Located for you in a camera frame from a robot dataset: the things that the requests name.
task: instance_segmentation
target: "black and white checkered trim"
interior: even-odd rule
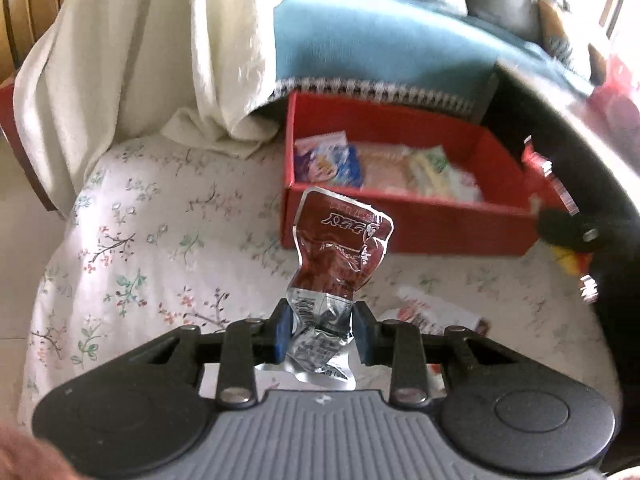
[[[458,117],[469,116],[474,106],[473,101],[438,90],[339,77],[279,79],[276,81],[276,88],[268,102],[282,99],[294,91],[345,95],[354,99],[402,104],[416,108],[427,108]]]

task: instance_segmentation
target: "beige floor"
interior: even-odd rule
[[[13,422],[40,275],[62,241],[0,134],[0,422]]]

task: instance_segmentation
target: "blue sofa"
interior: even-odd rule
[[[471,106],[498,58],[564,86],[573,77],[536,44],[418,0],[284,0],[274,28],[280,81],[386,82],[444,92]]]

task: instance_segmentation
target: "gray ribbed surface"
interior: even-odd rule
[[[317,400],[331,397],[318,403]],[[206,440],[153,480],[498,480],[460,458],[431,419],[380,394],[270,392],[247,412],[220,416]],[[595,471],[575,477],[601,479]]]

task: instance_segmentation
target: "packet on tablecloth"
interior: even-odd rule
[[[294,172],[298,182],[360,187],[360,163],[345,132],[298,139],[294,145]]]
[[[380,320],[405,321],[417,326],[423,334],[433,335],[442,335],[444,329],[450,325],[465,326],[480,335],[486,335],[491,327],[490,323],[478,314],[436,296],[425,294],[416,288],[400,286],[396,295],[401,301],[401,306],[388,310],[380,317]],[[442,397],[446,395],[440,365],[429,364],[427,370],[430,396]]]
[[[409,195],[415,184],[408,166],[411,149],[396,144],[357,142],[362,188],[388,194]]]
[[[449,198],[459,202],[481,202],[482,192],[468,171],[452,166],[442,146],[416,150],[408,162],[421,196]]]
[[[300,381],[354,389],[344,347],[353,294],[376,270],[393,231],[389,216],[320,188],[307,189],[293,226],[300,268],[287,289],[296,314],[286,364]]]

